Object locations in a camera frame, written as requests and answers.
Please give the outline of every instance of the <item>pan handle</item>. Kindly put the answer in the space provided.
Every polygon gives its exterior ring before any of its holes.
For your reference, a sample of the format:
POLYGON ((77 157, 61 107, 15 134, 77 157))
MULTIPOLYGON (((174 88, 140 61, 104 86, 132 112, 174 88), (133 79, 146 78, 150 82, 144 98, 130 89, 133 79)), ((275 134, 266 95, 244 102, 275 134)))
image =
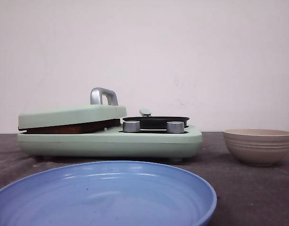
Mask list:
POLYGON ((118 105, 116 93, 105 88, 94 88, 91 91, 91 105, 101 105, 102 96, 107 98, 108 105, 118 105))
POLYGON ((139 110, 139 113, 143 116, 143 117, 151 117, 152 116, 152 112, 149 109, 145 109, 142 108, 139 110))

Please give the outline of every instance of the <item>mint green toy stove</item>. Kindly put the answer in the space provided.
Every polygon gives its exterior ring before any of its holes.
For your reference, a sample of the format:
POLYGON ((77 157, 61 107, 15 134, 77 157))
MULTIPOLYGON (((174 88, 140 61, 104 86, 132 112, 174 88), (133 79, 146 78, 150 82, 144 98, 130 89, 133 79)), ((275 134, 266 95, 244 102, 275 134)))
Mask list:
POLYGON ((115 93, 95 88, 91 105, 19 115, 19 146, 41 156, 190 158, 201 149, 202 134, 184 117, 126 116, 115 93), (108 105, 102 104, 106 96, 108 105))

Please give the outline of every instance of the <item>blue bowl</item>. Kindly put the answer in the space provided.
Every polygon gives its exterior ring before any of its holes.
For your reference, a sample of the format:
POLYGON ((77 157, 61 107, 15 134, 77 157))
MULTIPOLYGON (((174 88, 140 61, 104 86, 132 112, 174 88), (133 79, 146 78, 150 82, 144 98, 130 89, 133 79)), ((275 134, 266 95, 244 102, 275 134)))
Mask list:
POLYGON ((140 161, 51 169, 0 190, 0 226, 203 226, 214 189, 186 170, 140 161))

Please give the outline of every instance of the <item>bowl rim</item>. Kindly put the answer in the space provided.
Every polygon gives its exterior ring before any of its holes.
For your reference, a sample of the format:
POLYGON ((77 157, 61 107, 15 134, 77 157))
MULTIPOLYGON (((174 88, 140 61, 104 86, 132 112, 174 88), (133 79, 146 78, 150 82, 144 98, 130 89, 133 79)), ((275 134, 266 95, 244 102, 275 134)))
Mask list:
POLYGON ((289 133, 289 131, 285 131, 285 130, 277 130, 277 129, 250 129, 250 128, 243 128, 243 129, 225 129, 223 130, 223 133, 227 133, 227 134, 232 134, 232 135, 241 135, 241 136, 250 136, 250 137, 288 137, 289 134, 284 134, 284 135, 253 135, 253 134, 245 134, 245 133, 236 133, 236 130, 264 130, 264 131, 277 131, 277 132, 287 132, 289 133))

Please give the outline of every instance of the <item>tabletop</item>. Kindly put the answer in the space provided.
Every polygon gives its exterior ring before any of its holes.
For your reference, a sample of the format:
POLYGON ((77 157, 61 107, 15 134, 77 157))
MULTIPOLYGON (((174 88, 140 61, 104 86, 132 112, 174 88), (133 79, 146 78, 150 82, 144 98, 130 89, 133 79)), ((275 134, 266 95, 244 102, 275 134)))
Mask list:
POLYGON ((16 134, 0 134, 0 189, 44 170, 104 160, 158 162, 204 178, 218 199, 209 226, 289 226, 289 154, 271 167, 249 166, 232 158, 221 132, 203 133, 201 151, 179 163, 160 158, 43 158, 20 150, 16 134))

